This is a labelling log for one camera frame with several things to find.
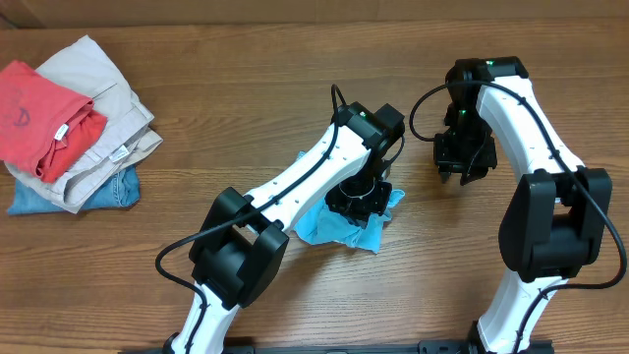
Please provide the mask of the light blue printed t-shirt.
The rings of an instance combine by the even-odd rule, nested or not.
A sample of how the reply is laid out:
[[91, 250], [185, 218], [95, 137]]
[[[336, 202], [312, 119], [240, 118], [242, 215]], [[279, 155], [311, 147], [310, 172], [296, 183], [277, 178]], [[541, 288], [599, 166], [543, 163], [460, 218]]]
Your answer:
[[351, 224], [345, 217], [329, 209], [324, 199], [314, 204], [296, 223], [293, 230], [310, 245], [338, 243], [352, 249], [377, 254], [380, 250], [384, 225], [392, 220], [391, 210], [405, 197], [394, 189], [382, 215], [371, 214], [365, 228]]

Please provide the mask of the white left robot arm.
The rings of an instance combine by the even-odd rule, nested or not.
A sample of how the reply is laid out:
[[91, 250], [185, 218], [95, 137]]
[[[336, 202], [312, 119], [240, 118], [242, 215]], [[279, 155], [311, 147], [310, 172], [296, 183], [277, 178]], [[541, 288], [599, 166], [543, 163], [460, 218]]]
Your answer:
[[190, 241], [193, 305], [162, 352], [222, 352], [237, 312], [274, 279], [290, 232], [316, 203], [360, 226], [384, 214], [392, 191], [385, 155], [404, 130], [403, 114], [389, 104], [375, 113], [343, 104], [321, 139], [284, 172], [245, 195], [232, 187], [221, 192]]

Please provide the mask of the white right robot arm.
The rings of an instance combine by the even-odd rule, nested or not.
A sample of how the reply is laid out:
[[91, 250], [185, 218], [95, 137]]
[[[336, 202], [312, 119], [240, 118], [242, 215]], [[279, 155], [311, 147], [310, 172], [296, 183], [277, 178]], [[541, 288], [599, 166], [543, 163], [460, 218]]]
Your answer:
[[612, 183], [561, 141], [517, 57], [459, 59], [445, 76], [452, 99], [434, 137], [441, 179], [486, 177], [503, 149], [517, 187], [498, 230], [506, 271], [473, 325], [466, 353], [549, 353], [531, 333], [553, 295], [600, 252]]

